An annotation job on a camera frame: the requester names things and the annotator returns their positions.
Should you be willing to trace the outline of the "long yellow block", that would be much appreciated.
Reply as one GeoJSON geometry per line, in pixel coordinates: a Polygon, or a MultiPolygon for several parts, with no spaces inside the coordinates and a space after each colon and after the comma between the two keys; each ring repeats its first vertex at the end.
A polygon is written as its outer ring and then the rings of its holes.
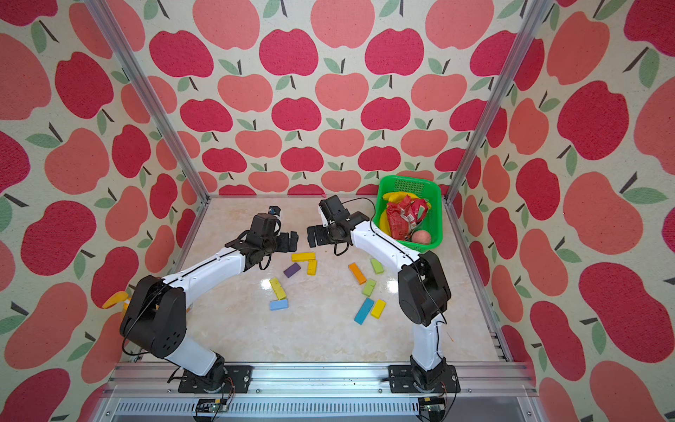
{"type": "Polygon", "coordinates": [[[307,262],[316,259],[316,254],[313,252],[294,253],[292,255],[293,262],[307,262]]]}

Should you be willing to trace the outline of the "purple block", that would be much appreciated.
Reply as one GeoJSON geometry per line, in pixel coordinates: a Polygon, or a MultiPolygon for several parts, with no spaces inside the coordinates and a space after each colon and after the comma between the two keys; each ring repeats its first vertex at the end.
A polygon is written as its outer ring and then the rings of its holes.
{"type": "Polygon", "coordinates": [[[288,279],[290,279],[290,278],[293,277],[295,274],[297,274],[298,272],[300,272],[300,270],[302,270],[302,267],[300,266],[299,263],[295,262],[295,263],[293,263],[290,267],[288,267],[287,269],[285,269],[285,270],[283,271],[283,274],[284,274],[288,279]]]}

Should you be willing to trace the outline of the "short yellow block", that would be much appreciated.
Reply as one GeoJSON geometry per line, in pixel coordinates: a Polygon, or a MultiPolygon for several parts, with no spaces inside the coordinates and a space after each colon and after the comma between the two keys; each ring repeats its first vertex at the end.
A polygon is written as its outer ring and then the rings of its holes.
{"type": "Polygon", "coordinates": [[[317,270],[317,264],[318,262],[316,260],[311,260],[308,264],[308,270],[307,274],[310,276],[315,276],[316,275],[316,270],[317,270]]]}

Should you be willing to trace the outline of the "yellow-green long block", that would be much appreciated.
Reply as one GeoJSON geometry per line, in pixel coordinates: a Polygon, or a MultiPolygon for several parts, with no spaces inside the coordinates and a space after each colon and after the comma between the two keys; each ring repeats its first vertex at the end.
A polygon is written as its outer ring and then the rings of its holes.
{"type": "Polygon", "coordinates": [[[287,293],[277,278],[270,279],[270,285],[278,301],[286,300],[287,293]]]}

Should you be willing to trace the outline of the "light blue block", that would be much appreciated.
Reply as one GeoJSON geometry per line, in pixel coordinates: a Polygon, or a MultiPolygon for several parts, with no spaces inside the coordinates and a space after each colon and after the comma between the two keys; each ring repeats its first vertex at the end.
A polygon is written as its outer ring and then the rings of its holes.
{"type": "Polygon", "coordinates": [[[288,299],[275,300],[270,302],[270,311],[282,311],[289,307],[288,299]]]}

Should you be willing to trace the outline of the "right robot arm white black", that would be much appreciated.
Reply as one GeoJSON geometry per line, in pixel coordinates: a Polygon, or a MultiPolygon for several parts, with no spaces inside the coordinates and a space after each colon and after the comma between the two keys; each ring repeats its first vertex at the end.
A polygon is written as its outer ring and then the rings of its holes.
{"type": "Polygon", "coordinates": [[[398,303],[412,323],[411,372],[424,390],[441,381],[448,363],[441,351],[439,326],[452,297],[439,257],[405,247],[357,212],[309,226],[310,247],[347,244],[365,251],[397,274],[398,303]]]}

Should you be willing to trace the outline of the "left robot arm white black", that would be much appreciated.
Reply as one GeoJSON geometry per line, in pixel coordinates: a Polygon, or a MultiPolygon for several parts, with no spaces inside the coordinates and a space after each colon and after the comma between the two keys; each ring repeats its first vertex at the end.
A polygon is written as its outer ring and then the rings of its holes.
{"type": "Polygon", "coordinates": [[[254,267],[267,269],[274,253],[297,251],[298,235],[281,231],[280,215],[272,206],[215,255],[175,274],[142,278],[121,322],[123,339],[181,367],[209,390],[219,388],[226,379],[223,357],[187,335],[186,311],[221,283],[254,267]]]}

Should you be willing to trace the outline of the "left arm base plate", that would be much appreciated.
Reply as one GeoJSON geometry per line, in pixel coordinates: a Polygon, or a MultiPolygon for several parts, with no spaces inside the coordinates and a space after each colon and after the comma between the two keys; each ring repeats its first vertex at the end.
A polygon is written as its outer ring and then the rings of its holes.
{"type": "Polygon", "coordinates": [[[205,376],[197,376],[185,370],[178,392],[182,394],[246,394],[251,384],[253,366],[225,365],[210,370],[205,376]]]}

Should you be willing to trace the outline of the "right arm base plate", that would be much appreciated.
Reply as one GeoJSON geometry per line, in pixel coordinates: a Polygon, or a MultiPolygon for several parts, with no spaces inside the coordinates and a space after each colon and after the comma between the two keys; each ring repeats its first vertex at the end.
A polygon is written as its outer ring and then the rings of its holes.
{"type": "Polygon", "coordinates": [[[444,362],[429,371],[411,364],[390,365],[383,381],[388,383],[390,392],[394,394],[455,394],[461,391],[455,366],[444,362]]]}

